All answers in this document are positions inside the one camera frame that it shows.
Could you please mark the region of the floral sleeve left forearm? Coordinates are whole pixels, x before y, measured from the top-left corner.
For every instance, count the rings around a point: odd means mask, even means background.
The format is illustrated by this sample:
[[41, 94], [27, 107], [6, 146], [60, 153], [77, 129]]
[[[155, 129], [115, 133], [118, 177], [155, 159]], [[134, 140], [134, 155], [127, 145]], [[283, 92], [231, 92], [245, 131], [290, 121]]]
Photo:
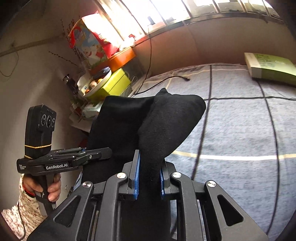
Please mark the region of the floral sleeve left forearm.
[[17, 240], [26, 240], [32, 231], [45, 219], [36, 199], [42, 192], [40, 184], [28, 174], [22, 174], [18, 184], [19, 198], [16, 205], [1, 211], [1, 218]]

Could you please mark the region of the left hand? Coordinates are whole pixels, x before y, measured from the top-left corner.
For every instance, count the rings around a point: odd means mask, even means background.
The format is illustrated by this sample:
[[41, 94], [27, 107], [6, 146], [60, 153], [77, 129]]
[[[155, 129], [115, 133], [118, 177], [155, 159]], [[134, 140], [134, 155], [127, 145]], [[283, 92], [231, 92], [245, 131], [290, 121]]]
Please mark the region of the left hand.
[[[28, 194], [35, 196], [36, 192], [43, 192], [40, 183], [33, 178], [32, 175], [25, 174], [23, 176], [23, 188]], [[61, 174], [54, 175], [53, 183], [48, 187], [48, 200], [55, 202], [59, 199], [61, 194]]]

